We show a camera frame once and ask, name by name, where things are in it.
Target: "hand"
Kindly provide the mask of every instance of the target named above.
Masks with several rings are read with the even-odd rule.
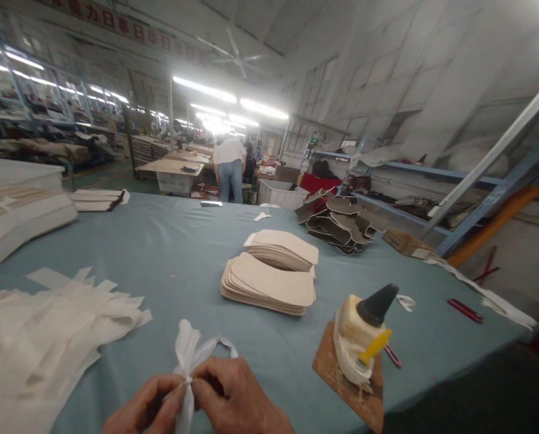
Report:
[[[178,375],[155,376],[124,407],[113,414],[102,434],[166,434],[175,429],[175,418],[185,396],[185,383]]]
[[[195,400],[216,434],[295,434],[242,357],[210,357],[191,376]]]

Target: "person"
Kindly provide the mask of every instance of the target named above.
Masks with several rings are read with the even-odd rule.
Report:
[[[245,143],[245,166],[242,181],[244,184],[253,184],[254,174],[256,172],[257,161],[253,157],[253,145],[251,142]]]
[[[216,434],[295,434],[288,416],[265,395],[245,359],[208,358],[191,374],[195,410]],[[178,375],[153,377],[105,423],[102,434],[174,432],[186,385]]]
[[[339,179],[336,175],[332,173],[330,170],[330,165],[327,161],[316,161],[312,167],[314,176],[316,178],[322,178],[322,179],[332,179],[336,180]]]
[[[221,184],[219,200],[229,202],[229,186],[233,186],[234,202],[244,202],[241,178],[245,171],[245,148],[237,137],[226,136],[213,148],[213,168],[217,182]]]

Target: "black nozzle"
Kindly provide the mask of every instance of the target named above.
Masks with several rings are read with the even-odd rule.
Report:
[[[358,303],[356,305],[356,311],[360,315],[360,318],[369,325],[380,327],[384,322],[384,315],[390,309],[390,305],[396,294],[398,294],[398,286],[394,283],[389,283],[384,288],[370,295],[366,300]]]

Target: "green floor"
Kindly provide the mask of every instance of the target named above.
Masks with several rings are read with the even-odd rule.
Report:
[[[157,180],[133,177],[129,160],[77,174],[75,185],[159,194]],[[385,434],[493,432],[539,433],[539,355],[524,344],[492,355],[463,378],[436,386],[413,407],[387,416],[384,428]]]
[[[63,187],[69,188],[67,179],[63,179]],[[75,188],[77,189],[127,189],[135,193],[159,194],[159,185],[156,179],[137,181],[133,176],[130,160],[109,163],[95,169],[75,174]]]

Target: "red box cutter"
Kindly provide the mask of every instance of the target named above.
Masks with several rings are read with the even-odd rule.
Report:
[[[454,306],[460,312],[464,313],[467,317],[472,319],[474,322],[478,322],[479,324],[482,324],[482,320],[484,319],[482,315],[479,315],[470,307],[466,306],[465,304],[462,304],[456,298],[451,298],[447,303],[451,306]]]

